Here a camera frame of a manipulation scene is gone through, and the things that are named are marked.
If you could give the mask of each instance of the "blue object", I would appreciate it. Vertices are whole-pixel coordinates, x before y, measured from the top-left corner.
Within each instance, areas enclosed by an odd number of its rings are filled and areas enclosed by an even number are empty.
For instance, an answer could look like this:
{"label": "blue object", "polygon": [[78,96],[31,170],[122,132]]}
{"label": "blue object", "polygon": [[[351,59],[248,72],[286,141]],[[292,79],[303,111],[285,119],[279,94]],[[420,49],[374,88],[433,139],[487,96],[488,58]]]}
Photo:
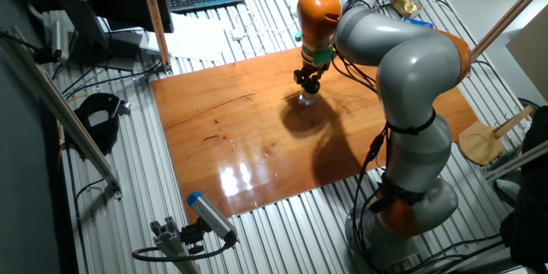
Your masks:
{"label": "blue object", "polygon": [[417,21],[417,20],[414,20],[414,19],[411,19],[411,18],[408,18],[408,17],[403,17],[402,18],[402,21],[403,22],[407,22],[407,23],[412,23],[414,25],[419,25],[419,26],[423,26],[423,27],[430,27],[430,28],[434,28],[434,25],[431,24],[430,22],[426,22],[426,21]]}
{"label": "blue object", "polygon": [[200,5],[207,5],[207,4],[214,4],[214,3],[221,3],[221,2],[227,2],[232,0],[215,0],[215,1],[208,1],[206,3],[196,3],[194,6],[200,6]]}
{"label": "blue object", "polygon": [[198,200],[198,198],[201,196],[203,196],[203,194],[200,191],[192,192],[187,198],[188,206],[192,207],[194,202],[196,202],[196,200]]}

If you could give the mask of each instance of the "metal rail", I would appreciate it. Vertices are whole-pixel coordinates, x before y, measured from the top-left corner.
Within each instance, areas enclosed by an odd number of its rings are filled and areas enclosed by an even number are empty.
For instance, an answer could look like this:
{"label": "metal rail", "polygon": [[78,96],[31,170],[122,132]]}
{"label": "metal rail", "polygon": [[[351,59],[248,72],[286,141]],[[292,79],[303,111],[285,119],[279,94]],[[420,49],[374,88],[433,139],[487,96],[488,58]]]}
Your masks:
{"label": "metal rail", "polygon": [[[24,40],[16,27],[9,29],[11,35]],[[76,114],[70,109],[67,101],[57,90],[50,76],[36,64],[27,47],[16,43],[10,39],[0,39],[0,46],[11,56],[17,67],[27,77],[28,82],[42,98],[48,109],[67,129],[70,136],[76,142],[76,145],[82,150],[85,157],[88,158],[97,171],[112,186],[116,197],[121,197],[120,180],[106,163],[103,153],[99,150],[95,141],[86,131]]]}

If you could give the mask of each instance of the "orange cap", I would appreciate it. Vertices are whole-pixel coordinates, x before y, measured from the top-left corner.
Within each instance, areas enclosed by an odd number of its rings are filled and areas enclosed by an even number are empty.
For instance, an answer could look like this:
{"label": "orange cap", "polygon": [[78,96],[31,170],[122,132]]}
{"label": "orange cap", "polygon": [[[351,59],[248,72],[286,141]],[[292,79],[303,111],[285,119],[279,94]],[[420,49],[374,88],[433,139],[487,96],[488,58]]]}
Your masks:
{"label": "orange cap", "polygon": [[341,13],[339,0],[299,0],[297,15],[303,42],[314,44],[328,39],[335,32]]}

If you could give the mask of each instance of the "wooden stand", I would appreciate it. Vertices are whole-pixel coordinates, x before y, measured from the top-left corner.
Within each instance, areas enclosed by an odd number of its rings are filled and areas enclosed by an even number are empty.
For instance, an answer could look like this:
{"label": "wooden stand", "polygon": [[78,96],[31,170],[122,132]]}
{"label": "wooden stand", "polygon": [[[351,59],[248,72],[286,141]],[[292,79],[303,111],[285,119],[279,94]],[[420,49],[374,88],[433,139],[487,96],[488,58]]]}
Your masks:
{"label": "wooden stand", "polygon": [[168,45],[165,42],[164,26],[162,26],[162,16],[160,15],[160,9],[158,8],[158,2],[156,0],[146,0],[148,4],[148,12],[151,15],[152,26],[156,33],[156,40],[158,41],[158,48],[160,49],[160,56],[162,57],[162,64],[166,72],[171,71],[170,53],[168,52]]}
{"label": "wooden stand", "polygon": [[480,166],[489,164],[504,152],[500,138],[531,112],[533,108],[528,106],[498,128],[485,126],[481,122],[472,124],[459,134],[459,148],[462,155]]}

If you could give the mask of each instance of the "black mount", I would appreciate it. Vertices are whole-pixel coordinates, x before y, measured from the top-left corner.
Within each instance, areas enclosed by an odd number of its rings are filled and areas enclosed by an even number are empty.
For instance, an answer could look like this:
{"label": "black mount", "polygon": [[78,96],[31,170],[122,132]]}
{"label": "black mount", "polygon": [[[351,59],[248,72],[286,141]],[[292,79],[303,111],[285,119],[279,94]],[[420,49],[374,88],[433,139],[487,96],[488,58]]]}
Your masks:
{"label": "black mount", "polygon": [[304,63],[301,69],[297,69],[293,72],[293,79],[297,85],[301,85],[305,92],[310,94],[316,94],[319,91],[319,80],[322,74],[329,69],[329,63],[322,65],[321,67],[314,67],[311,64]]}

